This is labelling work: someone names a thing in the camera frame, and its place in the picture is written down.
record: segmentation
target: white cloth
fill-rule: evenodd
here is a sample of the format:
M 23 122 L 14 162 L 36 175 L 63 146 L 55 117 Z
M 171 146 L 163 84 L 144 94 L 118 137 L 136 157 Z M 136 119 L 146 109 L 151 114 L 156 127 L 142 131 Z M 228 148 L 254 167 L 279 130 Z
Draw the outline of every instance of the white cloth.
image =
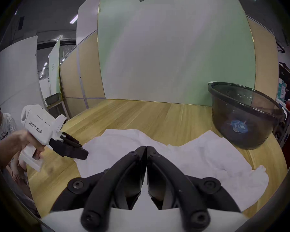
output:
M 241 211 L 258 201 L 268 184 L 262 165 L 252 170 L 231 143 L 210 130 L 177 147 L 159 143 L 139 130 L 107 129 L 83 146 L 89 152 L 86 160 L 74 160 L 81 177 L 86 178 L 110 168 L 139 146 L 153 146 L 186 175 L 218 179 Z
M 12 118 L 11 114 L 2 113 L 2 122 L 0 125 L 0 140 L 4 139 L 16 130 L 15 120 Z

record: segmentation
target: wooden tabletop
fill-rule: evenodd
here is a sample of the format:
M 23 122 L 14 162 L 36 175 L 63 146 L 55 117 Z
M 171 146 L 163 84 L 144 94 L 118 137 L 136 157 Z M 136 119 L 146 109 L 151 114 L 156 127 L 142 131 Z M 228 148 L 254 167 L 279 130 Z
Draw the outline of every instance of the wooden tabletop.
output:
M 104 100 L 69 120 L 62 131 L 83 145 L 108 128 L 138 129 L 156 141 L 174 146 L 181 146 L 208 130 L 221 136 L 213 125 L 211 107 L 127 100 Z M 277 190 L 287 174 L 287 166 L 273 134 L 257 149 L 237 149 L 252 169 L 263 165 L 269 176 L 263 196 L 244 211 L 250 218 Z M 44 217 L 69 180 L 80 175 L 73 159 L 61 157 L 48 148 L 42 155 L 45 163 L 41 172 L 29 166 L 27 170 L 32 197 Z

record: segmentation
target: ceiling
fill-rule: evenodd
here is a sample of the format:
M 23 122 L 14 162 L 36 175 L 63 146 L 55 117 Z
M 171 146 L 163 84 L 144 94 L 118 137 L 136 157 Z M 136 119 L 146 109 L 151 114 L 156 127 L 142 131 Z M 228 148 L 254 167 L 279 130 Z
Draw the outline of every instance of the ceiling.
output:
M 76 39 L 76 23 L 69 22 L 77 15 L 85 0 L 23 0 L 14 15 L 0 45 L 0 51 L 22 39 L 37 35 L 38 44 L 62 39 Z M 20 18 L 23 19 L 19 29 Z

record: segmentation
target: human arm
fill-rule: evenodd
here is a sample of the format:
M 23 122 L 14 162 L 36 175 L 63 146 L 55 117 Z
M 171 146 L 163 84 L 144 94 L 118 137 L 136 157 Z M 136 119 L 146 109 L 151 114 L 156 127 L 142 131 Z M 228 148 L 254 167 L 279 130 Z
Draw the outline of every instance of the human arm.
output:
M 44 150 L 44 145 L 38 142 L 34 136 L 32 136 L 26 130 L 18 130 L 11 135 L 5 137 L 0 141 L 0 168 L 5 168 L 12 157 L 25 148 L 26 145 L 32 144 L 38 152 Z
M 9 167 L 9 165 L 7 165 L 5 168 L 8 170 L 8 172 L 10 173 L 10 175 L 13 175 L 13 172 L 12 172 L 11 168 Z
M 12 170 L 12 178 L 15 180 L 15 182 L 20 181 L 19 171 L 18 171 L 18 157 L 20 155 L 20 151 L 18 151 L 13 159 L 11 160 L 11 170 Z
M 9 130 L 11 133 L 13 133 L 14 131 L 16 131 L 16 123 L 15 123 L 15 120 L 10 116 L 10 119 L 9 119 Z M 19 177 L 19 171 L 18 171 L 18 157 L 20 155 L 20 151 L 17 152 L 13 159 L 11 160 L 11 170 L 12 170 L 12 177 L 13 179 L 17 182 L 20 180 L 20 177 Z
M 13 133 L 17 130 L 16 123 L 15 123 L 15 120 L 13 118 L 11 118 L 9 120 L 9 130 L 11 133 Z

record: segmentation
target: human hand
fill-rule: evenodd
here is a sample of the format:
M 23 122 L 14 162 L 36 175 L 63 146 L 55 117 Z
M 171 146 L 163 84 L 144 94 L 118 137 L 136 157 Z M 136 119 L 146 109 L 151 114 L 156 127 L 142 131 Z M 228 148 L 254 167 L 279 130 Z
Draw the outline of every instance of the human hand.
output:
M 38 154 L 44 151 L 45 145 L 42 145 L 34 136 L 27 130 L 18 130 L 12 133 L 19 139 L 19 147 L 24 149 L 28 144 L 32 144 L 37 150 Z
M 12 170 L 12 178 L 16 183 L 18 183 L 20 181 L 20 176 L 19 176 L 18 170 Z

